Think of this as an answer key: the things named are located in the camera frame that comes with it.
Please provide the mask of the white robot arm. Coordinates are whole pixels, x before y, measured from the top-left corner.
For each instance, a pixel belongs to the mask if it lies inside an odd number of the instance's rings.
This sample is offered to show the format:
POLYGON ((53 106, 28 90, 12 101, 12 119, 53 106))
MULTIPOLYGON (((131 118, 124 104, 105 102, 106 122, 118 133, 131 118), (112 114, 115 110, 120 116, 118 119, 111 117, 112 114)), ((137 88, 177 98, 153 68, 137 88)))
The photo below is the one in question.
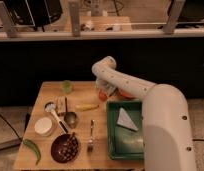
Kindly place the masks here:
POLYGON ((99 88, 115 86, 142 102, 145 171, 197 171, 188 104, 178 88, 116 71, 111 56, 92 73, 99 88))

